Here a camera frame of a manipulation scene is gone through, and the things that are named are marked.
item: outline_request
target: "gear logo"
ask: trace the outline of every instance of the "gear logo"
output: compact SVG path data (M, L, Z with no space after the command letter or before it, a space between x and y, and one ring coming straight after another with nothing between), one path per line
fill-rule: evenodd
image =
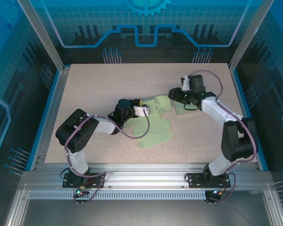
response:
M132 13L137 13L139 16L149 14L154 16L162 9L166 9L166 5L171 3L171 0L123 0L123 3L126 9L130 9Z
M0 14L11 23L18 15L17 0L0 0Z

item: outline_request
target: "blue wall panel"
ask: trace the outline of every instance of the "blue wall panel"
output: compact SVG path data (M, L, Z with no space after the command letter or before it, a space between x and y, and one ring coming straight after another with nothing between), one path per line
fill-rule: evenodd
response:
M200 62L199 52L201 62L229 62L260 3L33 0L65 64L109 63L104 48L118 48L123 63Z
M55 73L17 1L0 0L0 225L5 224Z
M283 0L276 0L237 66L275 181L283 180Z

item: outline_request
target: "robotic arm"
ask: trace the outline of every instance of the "robotic arm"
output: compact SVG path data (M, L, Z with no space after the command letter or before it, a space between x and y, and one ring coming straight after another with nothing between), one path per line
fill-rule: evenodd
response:
M212 92L206 92L201 75L189 75L181 78L182 88L169 91L171 100L182 104L193 104L210 115L220 126L223 126L221 154L203 170L203 176L208 186L212 186L224 177L225 172L238 162L248 159L253 154L253 145L248 134L233 115L238 117L247 126L252 137L257 137L255 122L252 118L231 112Z
M84 148L94 132L115 135L119 132L116 125L122 129L123 125L130 118L137 118L149 114L149 107L142 105L141 100L121 99L118 101L114 112L109 114L107 118L97 115L90 118L67 145L67 148L70 150L68 153L71 163L70 169L77 176L89 174L89 167L86 162ZM87 115L86 112L81 109L77 109L69 116L68 119L66 119L66 121L56 131L56 137L62 146L65 146L66 141L70 138L75 129L88 117L89 115Z

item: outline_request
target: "blue edge trim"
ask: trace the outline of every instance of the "blue edge trim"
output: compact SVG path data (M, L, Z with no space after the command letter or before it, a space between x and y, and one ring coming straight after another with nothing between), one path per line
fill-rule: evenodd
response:
M251 116L250 109L249 109L249 107L247 105L247 102L246 102L246 99L245 99L245 95L244 95L244 92L243 92L243 89L242 89L242 86L241 86L241 83L240 83L240 80L239 80L238 73L237 73L236 69L234 70L234 76L235 76L235 80L236 80L236 83L237 83L237 88L239 90L239 94L241 96L242 104L243 104L244 109L245 109L246 116L250 117ZM268 171L267 163L265 161L265 157L264 157L264 154L263 154L263 151L262 151L261 144L260 144L259 140L258 140L258 149L259 149L258 150L258 154L259 154L259 158L260 158L260 161L261 161L262 170L263 171Z
M242 89L242 86L241 86L241 83L240 83L236 69L234 70L233 73L234 73L235 80L236 80L236 83L237 83L237 88L239 90L239 93L240 93L240 96L241 96L241 99L242 99L243 106L245 108L246 115L248 117L250 117L250 110L249 110L249 107L247 105L247 102L246 102L246 99L245 99L245 96L244 96L244 93L243 93L243 89ZM56 88L58 77L59 77L59 71L57 71L57 73L56 73L55 79L53 81L53 84L52 84L52 87L51 87L51 90L50 90L50 93L49 93L49 96L48 96L48 100L47 100L47 103L46 103L46 106L45 106L45 109L44 109L44 112L43 112L43 116L41 118L41 122L40 122L40 125L39 125L39 128L38 128L38 132L37 132L36 138L35 138L34 143L33 143L33 148L32 148L31 154L29 156L28 163L26 165L26 169L25 169L26 171L30 171L30 168L32 166L33 159L34 159L34 156L36 154L37 146L38 146L39 139L40 139L40 136L41 136L41 132L42 132L42 129L43 129L43 126L44 126L44 123L45 123L45 119L46 119L46 116L47 116L47 113L48 113L48 110L49 110L49 106L50 106L50 103L51 103L51 100L52 100L52 97L53 97L54 90ZM258 154L259 154L259 157L260 157L262 170L268 171L267 163L265 161L265 157L263 155L263 151L262 151L261 144L260 144L259 141L258 141L258 146L259 146Z
M53 93L54 93L56 85L57 85L59 73L60 72L57 70L55 78L54 78L52 86L51 86L51 89L50 89L50 92L49 92L49 96L48 96L46 105L45 105L45 109L44 109L44 112L43 112L43 115L42 115L42 118L41 118L41 121L40 121L40 125L39 125L39 128L38 128L37 134L36 134L36 138L34 139L32 151L29 155L29 159L28 159L25 171L30 171L30 168L33 164L33 159L34 159L34 156L36 155L37 146L38 146L38 143L39 143L39 140L40 140L40 136L41 136L41 132L42 132L42 129L43 129L43 126L44 126L44 123L45 123L45 119L47 117L49 106L50 106L50 103L52 101Z

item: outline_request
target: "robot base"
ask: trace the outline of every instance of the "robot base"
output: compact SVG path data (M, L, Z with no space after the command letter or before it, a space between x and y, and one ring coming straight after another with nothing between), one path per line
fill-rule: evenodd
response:
M93 176L93 175L96 175L96 174L97 173L88 173L86 175ZM82 185L85 185L88 182L88 184L85 185L86 188L97 188L100 184L101 179L102 179L102 177L96 177L96 178L79 177L70 170L69 173L66 173L64 175L62 187L63 188L78 188Z
M186 182L189 183L189 188L229 188L231 183L228 175L220 175L214 177L214 181L208 185L203 173L188 173L185 176Z

